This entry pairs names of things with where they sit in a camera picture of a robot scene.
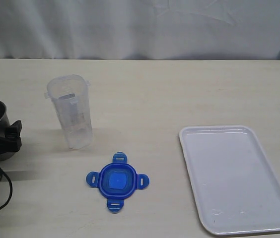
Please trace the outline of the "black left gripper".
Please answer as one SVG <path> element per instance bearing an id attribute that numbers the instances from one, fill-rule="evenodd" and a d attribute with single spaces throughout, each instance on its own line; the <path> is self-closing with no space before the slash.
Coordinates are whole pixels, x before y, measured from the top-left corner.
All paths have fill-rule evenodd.
<path id="1" fill-rule="evenodd" d="M 5 128 L 5 138 L 0 137 L 0 155 L 7 152 L 15 153 L 20 150 L 22 146 L 22 140 L 20 138 L 21 131 L 21 120 L 17 120 Z"/>

